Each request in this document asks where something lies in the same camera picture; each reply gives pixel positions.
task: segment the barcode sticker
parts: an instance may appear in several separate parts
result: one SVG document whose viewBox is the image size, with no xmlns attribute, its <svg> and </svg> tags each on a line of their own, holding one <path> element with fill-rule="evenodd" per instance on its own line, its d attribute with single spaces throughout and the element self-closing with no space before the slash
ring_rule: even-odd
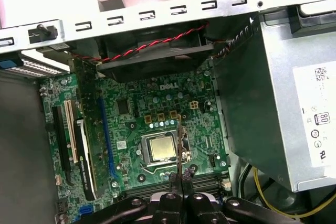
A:
<svg viewBox="0 0 336 224">
<path fill-rule="evenodd" d="M 127 145 L 126 145 L 126 141 L 118 141 L 117 142 L 117 149 L 118 150 L 123 150 L 126 149 Z"/>
<path fill-rule="evenodd" d="M 315 68 L 315 76 L 317 81 L 324 81 L 328 78 L 327 76 L 327 69 L 323 68 Z"/>
<path fill-rule="evenodd" d="M 312 167 L 336 163 L 336 61 L 293 69 Z"/>
</svg>

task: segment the cable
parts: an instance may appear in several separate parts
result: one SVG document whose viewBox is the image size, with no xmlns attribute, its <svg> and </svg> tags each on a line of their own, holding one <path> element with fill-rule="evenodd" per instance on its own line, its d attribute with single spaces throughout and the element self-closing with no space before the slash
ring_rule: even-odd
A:
<svg viewBox="0 0 336 224">
<path fill-rule="evenodd" d="M 243 171 L 239 174 L 239 178 L 238 178 L 238 188 L 237 188 L 237 195 L 239 198 L 241 198 L 242 196 L 240 195 L 240 193 L 242 192 L 241 191 L 241 184 L 242 184 L 242 181 L 243 181 L 243 175 L 246 173 L 246 171 L 248 170 L 248 166 L 249 164 L 246 164 Z"/>
<path fill-rule="evenodd" d="M 245 199 L 245 181 L 247 179 L 248 174 L 250 173 L 252 169 L 252 166 L 250 164 L 247 165 L 247 168 L 242 176 L 242 180 L 241 180 L 241 186 L 240 186 L 240 196 L 242 199 Z"/>
<path fill-rule="evenodd" d="M 120 55 L 114 56 L 113 58 L 101 59 L 101 58 L 93 58 L 93 57 L 89 57 L 89 56 L 81 56 L 81 55 L 77 55 L 77 54 L 73 54 L 73 56 L 75 56 L 77 58 L 80 58 L 82 60 L 106 63 L 106 62 L 117 60 L 120 57 L 124 57 L 124 56 L 130 55 L 130 54 L 132 54 L 134 52 L 139 52 L 140 50 L 142 50 L 144 48 L 147 48 L 147 47 L 152 47 L 152 46 L 157 45 L 157 44 L 168 43 L 168 42 L 171 42 L 171 41 L 175 41 L 175 40 L 181 39 L 183 36 L 186 36 L 186 35 L 194 32 L 194 31 L 203 30 L 207 26 L 208 26 L 208 22 L 206 24 L 203 24 L 203 25 L 197 27 L 197 28 L 191 28 L 188 31 L 185 31 L 184 33 L 181 33 L 181 34 L 179 34 L 179 35 L 177 35 L 177 36 L 175 36 L 173 38 L 156 40 L 156 41 L 150 42 L 148 44 L 144 44 L 144 45 L 142 45 L 140 47 L 137 47 L 137 48 L 134 48 L 134 49 L 130 49 L 130 50 L 128 50 L 128 51 L 126 51 L 126 52 L 124 52 L 124 53 L 122 53 Z"/>
<path fill-rule="evenodd" d="M 269 179 L 266 183 L 264 183 L 264 185 L 261 187 L 261 191 L 265 191 L 266 189 L 268 189 L 268 187 L 270 187 L 271 185 L 273 185 L 275 181 L 273 179 Z M 248 201 L 254 201 L 259 197 L 259 193 L 255 193 L 253 194 L 251 197 L 249 197 L 247 200 Z"/>
<path fill-rule="evenodd" d="M 316 214 L 317 212 L 321 211 L 324 207 L 326 207 L 327 205 L 330 204 L 330 202 L 332 202 L 335 198 L 336 198 L 336 193 L 334 195 L 332 195 L 328 200 L 326 200 L 324 203 L 322 203 L 320 206 L 314 208 L 313 210 L 309 211 L 309 212 L 306 212 L 305 214 L 300 214 L 300 215 L 290 215 L 290 214 L 287 214 L 285 212 L 282 212 L 280 210 L 278 210 L 277 208 L 275 208 L 274 206 L 272 206 L 267 200 L 266 198 L 264 197 L 264 193 L 260 187 L 260 182 L 259 182 L 259 177 L 258 177 L 258 169 L 253 167 L 253 175 L 254 175 L 254 181 L 256 183 L 256 186 L 257 186 L 257 189 L 258 189 L 258 192 L 261 196 L 261 198 L 264 200 L 265 204 L 269 207 L 269 209 L 279 213 L 279 214 L 282 214 L 282 215 L 285 215 L 289 218 L 293 218 L 293 219 L 296 219 L 296 218 L 305 218 L 305 217 L 308 217 L 308 216 L 311 216 L 311 215 L 314 215 Z"/>
</svg>

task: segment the black pcie slot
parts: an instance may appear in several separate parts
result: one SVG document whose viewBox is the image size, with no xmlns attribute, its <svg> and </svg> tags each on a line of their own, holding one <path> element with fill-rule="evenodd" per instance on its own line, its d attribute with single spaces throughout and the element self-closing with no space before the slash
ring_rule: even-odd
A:
<svg viewBox="0 0 336 224">
<path fill-rule="evenodd" d="M 67 139 L 66 139 L 65 128 L 63 124 L 61 106 L 53 107 L 52 112 L 53 112 L 53 118 L 54 118 L 54 125 L 55 125 L 55 132 L 56 132 L 56 139 L 57 139 L 57 144 L 58 144 L 59 158 L 61 161 L 61 167 L 62 167 L 62 170 L 66 174 L 67 184 L 69 184 L 70 186 L 73 186 L 73 183 L 71 183 L 71 178 L 70 178 L 71 165 L 70 165 L 70 160 L 69 160 Z"/>
</svg>

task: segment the chip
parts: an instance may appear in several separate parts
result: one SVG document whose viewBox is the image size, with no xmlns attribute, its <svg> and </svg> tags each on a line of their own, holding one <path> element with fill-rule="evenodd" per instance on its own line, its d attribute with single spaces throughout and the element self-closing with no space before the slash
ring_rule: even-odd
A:
<svg viewBox="0 0 336 224">
<path fill-rule="evenodd" d="M 159 113 L 159 114 L 158 114 L 158 117 L 157 117 L 157 120 L 158 120 L 159 122 L 164 121 L 164 113 Z"/>
<path fill-rule="evenodd" d="M 150 124 L 152 122 L 152 117 L 151 115 L 145 115 L 145 123 Z"/>
<path fill-rule="evenodd" d="M 170 114 L 171 119 L 176 119 L 177 118 L 177 111 L 176 110 L 172 110 L 171 112 L 169 112 L 169 114 Z"/>
<path fill-rule="evenodd" d="M 129 114 L 130 107 L 127 99 L 117 101 L 118 111 L 120 115 Z"/>
<path fill-rule="evenodd" d="M 176 156 L 172 136 L 151 139 L 150 147 L 154 161 L 160 161 L 165 158 L 172 158 Z"/>
</svg>

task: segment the cpu socket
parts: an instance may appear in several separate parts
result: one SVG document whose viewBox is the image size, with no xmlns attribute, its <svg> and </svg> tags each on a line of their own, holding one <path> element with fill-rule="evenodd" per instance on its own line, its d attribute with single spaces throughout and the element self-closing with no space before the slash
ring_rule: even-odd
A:
<svg viewBox="0 0 336 224">
<path fill-rule="evenodd" d="M 141 136 L 141 144 L 139 144 L 138 149 L 142 152 L 141 158 L 146 167 L 176 163 L 177 138 L 177 130 Z M 187 143 L 186 145 L 187 149 L 183 156 L 186 157 L 185 161 L 188 161 L 191 158 L 188 158 L 190 155 L 189 144 Z"/>
</svg>

